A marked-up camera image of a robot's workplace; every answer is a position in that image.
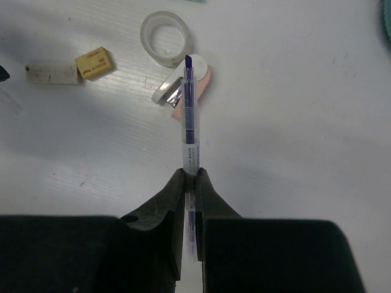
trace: pen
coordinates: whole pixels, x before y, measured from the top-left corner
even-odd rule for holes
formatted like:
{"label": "pen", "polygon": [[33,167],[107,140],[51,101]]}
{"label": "pen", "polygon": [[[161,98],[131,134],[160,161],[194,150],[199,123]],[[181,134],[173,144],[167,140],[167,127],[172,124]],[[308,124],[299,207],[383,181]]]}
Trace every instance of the pen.
{"label": "pen", "polygon": [[186,206],[188,209],[188,244],[192,259],[197,256],[196,242],[196,177],[200,168],[200,140],[198,104],[195,101],[194,68],[190,56],[185,57],[182,79],[182,152],[186,172]]}

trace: white tape ring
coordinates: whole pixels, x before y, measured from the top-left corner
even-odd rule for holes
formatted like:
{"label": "white tape ring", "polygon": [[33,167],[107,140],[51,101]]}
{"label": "white tape ring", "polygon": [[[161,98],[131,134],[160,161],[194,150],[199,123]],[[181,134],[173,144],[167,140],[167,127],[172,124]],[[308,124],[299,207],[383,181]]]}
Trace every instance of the white tape ring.
{"label": "white tape ring", "polygon": [[[176,27],[183,36],[185,43],[180,53],[173,57],[164,57],[157,54],[151,47],[150,38],[153,31],[159,26],[173,26]],[[156,62],[165,67],[174,68],[182,62],[186,55],[191,53],[192,40],[190,36],[190,30],[186,23],[176,14],[168,11],[157,11],[149,16],[141,24],[140,30],[141,43],[146,52],[154,58]]]}

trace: black object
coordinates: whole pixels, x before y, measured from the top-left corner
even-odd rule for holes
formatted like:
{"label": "black object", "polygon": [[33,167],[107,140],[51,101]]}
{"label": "black object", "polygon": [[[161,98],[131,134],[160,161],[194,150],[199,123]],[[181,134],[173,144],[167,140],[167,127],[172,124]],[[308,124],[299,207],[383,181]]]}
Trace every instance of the black object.
{"label": "black object", "polygon": [[[174,292],[180,279],[184,172],[121,219],[0,217],[0,293]],[[251,220],[197,177],[204,292],[364,292],[331,222]]]}
{"label": "black object", "polygon": [[0,82],[6,81],[10,78],[9,73],[0,65]]}

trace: green object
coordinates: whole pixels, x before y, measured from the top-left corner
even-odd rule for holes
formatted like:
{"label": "green object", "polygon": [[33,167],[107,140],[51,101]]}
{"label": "green object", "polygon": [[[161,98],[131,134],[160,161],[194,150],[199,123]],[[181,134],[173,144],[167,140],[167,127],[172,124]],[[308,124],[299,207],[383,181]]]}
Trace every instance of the green object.
{"label": "green object", "polygon": [[391,0],[384,0],[384,24],[389,38],[391,38]]}
{"label": "green object", "polygon": [[0,82],[6,81],[8,78],[10,78],[10,75],[2,66],[0,66]]}

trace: white eraser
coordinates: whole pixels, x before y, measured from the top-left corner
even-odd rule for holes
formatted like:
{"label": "white eraser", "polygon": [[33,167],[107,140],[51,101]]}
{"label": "white eraser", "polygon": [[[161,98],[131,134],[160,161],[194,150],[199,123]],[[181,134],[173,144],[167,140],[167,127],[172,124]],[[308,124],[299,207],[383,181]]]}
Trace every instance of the white eraser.
{"label": "white eraser", "polygon": [[29,63],[26,78],[32,84],[78,84],[78,69],[71,63]]}

